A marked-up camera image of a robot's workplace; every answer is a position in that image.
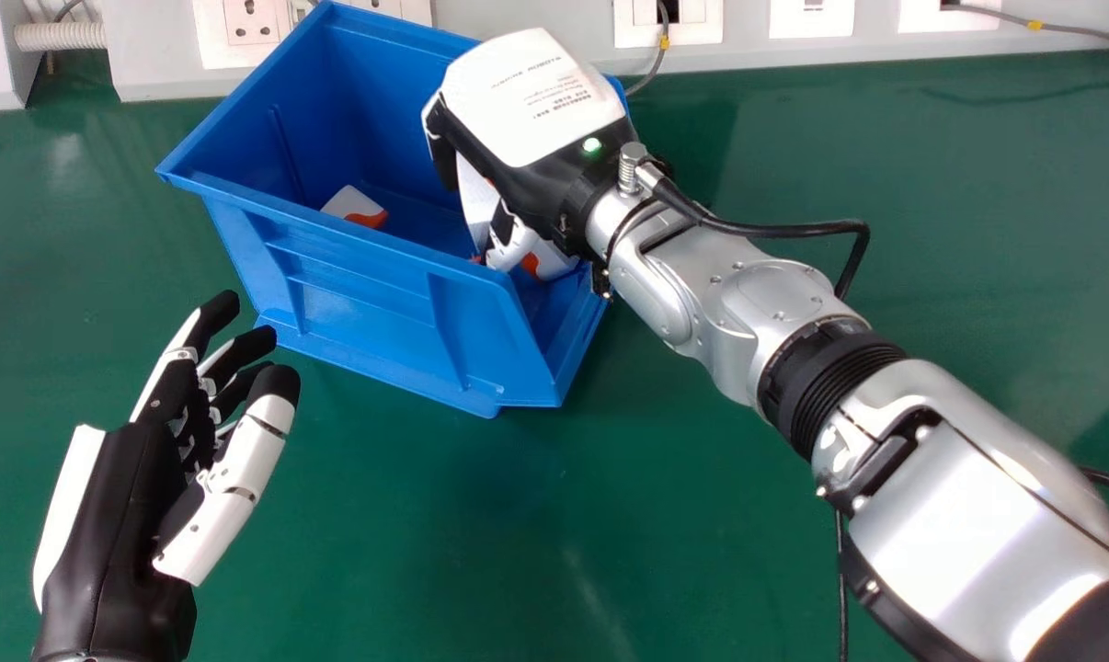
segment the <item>blue storage box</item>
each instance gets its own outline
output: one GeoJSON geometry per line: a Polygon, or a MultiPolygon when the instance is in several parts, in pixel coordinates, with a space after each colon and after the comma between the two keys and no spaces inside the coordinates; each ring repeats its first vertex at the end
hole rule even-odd
{"type": "Polygon", "coordinates": [[[324,2],[159,175],[202,196],[282,347],[488,418],[562,404],[606,305],[587,265],[538,283],[471,263],[420,110],[475,43],[324,2]],[[316,211],[347,184],[381,230],[316,211]]]}

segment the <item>orange marking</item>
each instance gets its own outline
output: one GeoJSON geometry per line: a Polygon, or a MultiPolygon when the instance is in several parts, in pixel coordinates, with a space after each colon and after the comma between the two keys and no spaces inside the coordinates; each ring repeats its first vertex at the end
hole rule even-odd
{"type": "Polygon", "coordinates": [[[372,230],[378,230],[383,227],[383,223],[387,221],[387,210],[383,210],[381,213],[375,215],[368,215],[365,213],[349,213],[346,214],[346,221],[352,223],[359,223],[364,227],[369,227],[372,230]]]}
{"type": "Polygon", "coordinates": [[[533,276],[535,281],[541,281],[541,278],[538,277],[538,256],[535,255],[535,253],[526,253],[525,258],[521,258],[521,268],[525,268],[531,276],[533,276]]]}

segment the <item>black and white robotic hand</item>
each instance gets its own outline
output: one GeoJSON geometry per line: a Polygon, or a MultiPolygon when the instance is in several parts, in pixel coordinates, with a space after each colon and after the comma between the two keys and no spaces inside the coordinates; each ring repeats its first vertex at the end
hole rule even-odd
{"type": "Polygon", "coordinates": [[[232,291],[199,306],[129,422],[112,432],[75,428],[32,572],[41,613],[33,662],[187,656],[192,587],[264,493],[301,394],[293,368],[253,364],[276,347],[269,326],[207,355],[238,314],[232,291]]]}
{"type": "Polygon", "coordinates": [[[715,217],[545,30],[455,60],[423,122],[442,181],[500,196],[487,266],[541,243],[560,265],[587,261],[601,297],[624,298],[811,465],[845,522],[848,588],[916,658],[1109,662],[1109,508],[1066,457],[845,305],[864,223],[715,217]],[[836,286],[749,241],[841,232],[858,240],[836,286]]]}

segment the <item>white flexible conduit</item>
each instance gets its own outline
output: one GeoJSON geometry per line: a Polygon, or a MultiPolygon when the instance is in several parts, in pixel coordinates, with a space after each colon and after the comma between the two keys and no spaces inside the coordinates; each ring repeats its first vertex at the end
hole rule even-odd
{"type": "Polygon", "coordinates": [[[16,45],[24,53],[104,49],[105,24],[100,22],[17,24],[16,45]]]}

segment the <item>green table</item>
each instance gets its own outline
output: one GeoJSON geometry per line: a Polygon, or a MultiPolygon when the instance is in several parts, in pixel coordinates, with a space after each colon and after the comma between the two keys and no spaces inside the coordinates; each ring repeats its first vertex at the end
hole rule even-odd
{"type": "MultiPolygon", "coordinates": [[[[152,173],[214,101],[122,105],[103,67],[65,58],[0,114],[0,660],[35,636],[72,426],[124,420],[191,306],[240,286],[201,203],[152,173]]],[[[729,217],[867,218],[849,303],[1109,468],[1109,51],[664,77],[632,114],[729,217]]],[[[772,248],[835,273],[848,241],[772,248]]],[[[194,660],[835,659],[806,466],[624,305],[557,411],[480,420],[279,358],[303,406],[197,591],[194,660]]],[[[904,659],[852,619],[856,660],[904,659]]]]}

